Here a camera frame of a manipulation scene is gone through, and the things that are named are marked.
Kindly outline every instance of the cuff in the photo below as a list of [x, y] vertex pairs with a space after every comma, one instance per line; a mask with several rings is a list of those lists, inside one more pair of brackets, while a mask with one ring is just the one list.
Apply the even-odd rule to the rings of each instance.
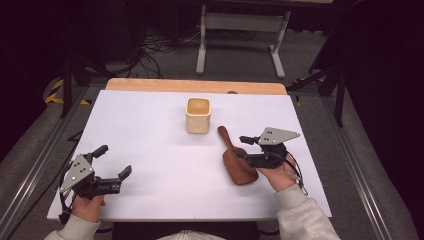
[[293, 209], [308, 200], [297, 184], [275, 193], [274, 196], [281, 210]]
[[97, 223], [86, 221], [73, 214], [69, 218], [65, 227], [59, 232], [59, 235], [64, 239], [93, 239], [94, 234], [100, 226], [100, 221]]

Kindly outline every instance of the black equipment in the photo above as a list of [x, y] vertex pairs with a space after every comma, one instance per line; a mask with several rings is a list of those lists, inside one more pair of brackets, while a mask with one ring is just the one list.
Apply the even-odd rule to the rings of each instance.
[[131, 165], [127, 166], [118, 178], [102, 179], [95, 176], [92, 168], [93, 157], [98, 158], [109, 150], [103, 145], [92, 153], [79, 154], [62, 172], [60, 179], [60, 201], [62, 203], [62, 214], [60, 221], [65, 224], [71, 215], [71, 206], [66, 206], [65, 199], [72, 189], [74, 193], [82, 198], [92, 199], [95, 196], [106, 194], [118, 194], [122, 182], [131, 174]]
[[[237, 157], [243, 158], [251, 167], [255, 168], [269, 168], [274, 169], [278, 166], [286, 163], [294, 171], [295, 174], [286, 171], [287, 174], [296, 179], [299, 184], [299, 187], [307, 194], [306, 189], [303, 184], [302, 172], [297, 164], [296, 159], [291, 155], [283, 142], [288, 141], [293, 138], [299, 137], [300, 134], [296, 132], [281, 130], [277, 128], [267, 127], [263, 131], [260, 137], [246, 137], [241, 136], [240, 141], [242, 143], [247, 143], [253, 145], [254, 143], [258, 144], [262, 153], [260, 154], [237, 154]], [[295, 165], [289, 162], [286, 158], [287, 155], [294, 160]]]

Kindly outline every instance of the person's hand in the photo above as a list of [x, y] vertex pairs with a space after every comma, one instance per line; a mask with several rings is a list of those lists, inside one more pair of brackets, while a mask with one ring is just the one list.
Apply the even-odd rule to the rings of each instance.
[[[286, 158], [293, 166], [296, 166], [295, 161], [287, 155]], [[267, 169], [267, 168], [257, 168], [258, 172], [262, 173], [271, 184], [272, 188], [276, 192], [282, 191], [294, 184], [296, 184], [296, 179], [294, 179], [292, 176], [290, 176], [286, 171], [295, 174], [293, 169], [287, 164], [284, 163], [283, 165], [274, 168], [274, 169]]]
[[72, 214], [89, 222], [98, 222], [100, 216], [100, 206], [106, 206], [103, 196], [95, 196], [92, 200], [75, 196], [72, 204]]

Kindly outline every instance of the gray sleeve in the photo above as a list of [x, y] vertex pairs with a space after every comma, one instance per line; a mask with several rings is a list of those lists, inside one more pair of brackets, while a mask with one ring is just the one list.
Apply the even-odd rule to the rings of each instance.
[[297, 184], [275, 193], [281, 239], [340, 239], [315, 199]]
[[100, 222], [93, 223], [71, 215], [62, 230], [51, 232], [45, 240], [91, 240], [99, 226]]

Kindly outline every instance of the white tabletop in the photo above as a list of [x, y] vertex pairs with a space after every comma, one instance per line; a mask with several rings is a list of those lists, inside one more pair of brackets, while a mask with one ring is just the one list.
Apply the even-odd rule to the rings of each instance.
[[[185, 106], [190, 97], [211, 100], [208, 134], [188, 134]], [[239, 136], [260, 136], [265, 127], [294, 131], [285, 142], [298, 161], [309, 197], [331, 212], [290, 96], [210, 93], [101, 91], [75, 151], [101, 145], [109, 151], [93, 162], [96, 176], [115, 178], [126, 166], [132, 174], [121, 193], [108, 195], [101, 218], [110, 221], [230, 221], [276, 218], [274, 190], [267, 180], [234, 185], [224, 167], [226, 150], [217, 128], [225, 126], [235, 146], [260, 153]], [[58, 219], [54, 199], [47, 218]]]

